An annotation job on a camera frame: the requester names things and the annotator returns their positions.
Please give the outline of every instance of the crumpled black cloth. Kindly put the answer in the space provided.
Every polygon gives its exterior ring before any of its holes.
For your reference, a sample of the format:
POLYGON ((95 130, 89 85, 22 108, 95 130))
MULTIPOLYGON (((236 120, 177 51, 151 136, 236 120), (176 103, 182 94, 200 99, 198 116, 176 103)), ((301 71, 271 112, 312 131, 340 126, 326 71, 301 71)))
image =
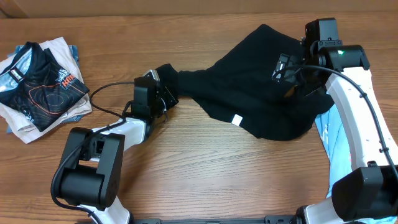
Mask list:
POLYGON ((238 114, 240 127, 255 137, 288 141, 305 134, 334 102, 329 95, 297 91, 286 98, 294 84, 272 79, 280 54, 302 58, 303 48, 263 24, 206 70, 176 72, 166 64, 157 72, 173 96, 192 97, 210 117, 232 122, 238 114))

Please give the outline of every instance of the cable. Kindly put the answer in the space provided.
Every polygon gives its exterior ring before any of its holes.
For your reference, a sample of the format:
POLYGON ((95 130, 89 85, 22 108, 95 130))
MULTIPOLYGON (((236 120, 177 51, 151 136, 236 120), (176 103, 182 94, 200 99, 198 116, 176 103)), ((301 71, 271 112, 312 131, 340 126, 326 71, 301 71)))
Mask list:
POLYGON ((295 70, 295 69, 300 69, 300 68, 301 69, 321 70, 321 71, 324 71, 324 72, 331 72, 331 73, 333 73, 335 75, 338 75, 341 78, 344 78, 347 82, 349 82, 351 85, 353 85, 355 87, 355 89, 357 89, 359 91, 359 93, 361 94, 361 97, 365 100, 365 102, 368 105, 369 110, 370 110, 370 112, 372 114, 372 117, 373 117, 373 120, 374 120, 374 124, 376 126, 377 133, 379 135, 379 139, 380 139, 380 143, 381 143, 381 147, 382 147, 380 152, 384 152, 384 155, 386 156, 386 159, 387 159, 389 165, 391 166, 391 169, 392 169, 392 171, 393 171, 393 173, 394 173, 394 175, 395 175, 395 177, 397 179, 397 182, 398 182, 398 172, 397 172, 397 169, 396 169, 396 167, 394 165, 394 162, 392 161, 391 156, 390 156, 390 154, 388 152, 389 149, 386 146, 386 142, 384 140, 383 133, 381 131, 379 120, 378 120, 378 118, 376 116, 376 112, 374 111, 374 108, 373 108, 373 106, 372 106, 372 104, 371 104, 371 102, 370 102, 370 100, 368 98, 368 95, 362 90, 362 88, 359 87, 359 85, 357 85, 352 79, 348 78, 346 75, 344 75, 344 74, 342 74, 340 72, 334 71, 333 69, 324 68, 324 67, 317 66, 317 65, 294 65, 294 66, 290 66, 290 67, 284 68, 282 70, 279 70, 278 72, 276 72, 274 74, 274 76, 276 76, 276 75, 278 75, 278 74, 280 74, 282 72, 285 72, 287 70, 295 70))
POLYGON ((102 224, 102 222, 101 222, 101 220, 97 217, 97 215, 96 215, 93 211, 91 211, 90 209, 84 208, 84 207, 77 207, 77 206, 65 205, 65 204, 61 203, 61 202, 57 199, 57 197, 55 196, 55 180, 58 179, 59 173, 60 173, 60 171, 65 167, 65 164, 70 160, 70 158, 72 158, 72 156, 73 156, 83 145, 85 145, 86 143, 88 143, 93 137, 99 135, 101 132, 103 132, 103 131, 109 131, 110 129, 116 128, 116 127, 118 127, 118 126, 120 126, 120 125, 122 125, 122 124, 124 124, 124 123, 126 122, 125 114, 126 114, 126 111, 128 110, 128 108, 130 107, 132 101, 127 102, 127 104, 125 105, 124 110, 123 110, 123 112, 122 112, 122 115, 117 114, 117 113, 112 112, 112 111, 109 111, 109 110, 106 110, 106 109, 103 109, 103 108, 100 108, 99 106, 96 106, 96 105, 92 102, 93 96, 94 96, 97 92, 101 91, 102 89, 107 88, 107 87, 109 87, 109 86, 113 86, 113 85, 123 85, 123 84, 134 84, 134 82, 110 83, 110 84, 108 84, 108 85, 102 86, 102 87, 100 87, 99 89, 95 90, 95 91, 91 94, 91 96, 90 96, 90 103, 91 103, 96 109, 99 109, 99 110, 101 110, 101 111, 104 111, 104 112, 113 114, 113 115, 115 115, 115 116, 117 116, 117 117, 119 117, 119 118, 122 118, 123 120, 122 120, 121 122, 119 122, 119 123, 116 123, 116 124, 107 125, 107 127, 101 128, 101 129, 99 129, 99 130, 97 130, 97 131, 91 133, 89 136, 87 136, 81 143, 79 143, 79 144, 76 146, 76 148, 75 148, 75 149, 65 158, 65 160, 59 165, 57 171, 55 172, 55 174, 54 174, 54 176, 53 176, 52 182, 51 182, 51 190, 50 190, 50 191, 51 191, 51 198, 52 198, 52 200, 54 201, 54 203, 55 203, 56 205, 58 205, 59 207, 62 207, 62 208, 69 209, 69 210, 77 210, 77 211, 86 212, 86 213, 88 213, 88 216, 89 216, 89 217, 92 217, 93 220, 94 220, 97 224, 102 224))

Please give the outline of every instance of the blue cloth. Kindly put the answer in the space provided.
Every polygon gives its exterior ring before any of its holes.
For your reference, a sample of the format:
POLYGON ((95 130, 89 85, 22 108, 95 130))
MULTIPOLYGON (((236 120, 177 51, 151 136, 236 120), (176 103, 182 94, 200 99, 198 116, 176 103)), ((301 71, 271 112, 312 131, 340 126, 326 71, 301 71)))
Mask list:
MULTIPOLYGON (((331 188, 338 180, 349 174, 351 170, 351 154, 343 123, 336 105, 324 114, 315 118, 319 135, 326 154, 330 161, 329 191, 326 197, 331 196, 331 188)), ((381 220, 362 221, 368 224, 395 223, 397 217, 383 218, 381 220)))
MULTIPOLYGON (((7 57, 11 57, 11 56, 17 54, 23 47, 24 47, 24 45, 18 45, 17 47, 15 47, 15 51, 13 53, 7 55, 7 57)), ((77 66, 80 67, 80 64, 79 64, 79 51, 77 50, 77 46, 76 45, 69 45, 69 50, 70 50, 70 53, 72 53, 72 57, 75 60, 77 66)), ((82 117, 83 117, 83 115, 76 115, 74 117, 71 117, 71 118, 68 118, 66 120, 63 120, 62 122, 63 123, 76 122, 76 121, 81 120, 82 117)), ((6 133, 7 134, 12 133, 12 130, 11 130, 10 126, 7 127, 6 133)))

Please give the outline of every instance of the black garment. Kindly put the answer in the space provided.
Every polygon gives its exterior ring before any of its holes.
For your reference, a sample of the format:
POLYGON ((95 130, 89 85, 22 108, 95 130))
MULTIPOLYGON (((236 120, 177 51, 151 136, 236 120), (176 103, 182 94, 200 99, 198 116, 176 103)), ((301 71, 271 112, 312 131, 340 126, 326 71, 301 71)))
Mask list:
MULTIPOLYGON (((49 49, 42 50, 38 43, 27 42, 0 76, 3 75, 12 77, 17 86, 0 92, 0 102, 22 112, 39 131, 44 131, 89 92, 57 63, 49 49), (30 49, 29 69, 23 74, 16 64, 30 49)), ((13 81, 9 80, 0 84, 10 86, 13 81)))
POLYGON ((240 127, 255 137, 287 141, 306 133, 334 102, 315 93, 285 98, 294 85, 272 80, 280 54, 301 58, 303 48, 298 40, 261 25, 206 70, 177 73, 167 64, 157 71, 174 95, 191 96, 210 117, 232 122, 238 114, 240 127))

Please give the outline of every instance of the robotic arm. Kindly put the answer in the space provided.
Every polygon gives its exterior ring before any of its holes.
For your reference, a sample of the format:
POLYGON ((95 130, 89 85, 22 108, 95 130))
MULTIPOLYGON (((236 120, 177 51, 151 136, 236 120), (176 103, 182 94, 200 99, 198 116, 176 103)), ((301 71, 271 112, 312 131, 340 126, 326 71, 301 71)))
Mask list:
MULTIPOLYGON (((180 223, 334 224, 398 215, 398 166, 395 165, 398 164, 398 148, 374 96, 370 64, 363 48, 343 46, 335 19, 317 19, 308 23, 305 30, 303 60, 281 55, 274 77, 294 82, 304 95, 328 90, 346 131, 352 173, 334 184, 330 198, 300 207, 295 215, 268 215, 262 220, 183 220, 180 223)), ((116 194, 123 152, 145 141, 154 128, 155 118, 177 102, 167 87, 160 84, 155 70, 135 79, 134 101, 126 106, 131 107, 131 112, 125 112, 126 118, 108 129, 71 130, 53 179, 53 200, 54 197, 65 199, 70 205, 88 212, 95 223, 175 223, 134 220, 116 194), (98 168, 79 165, 79 160, 98 161, 98 168)))

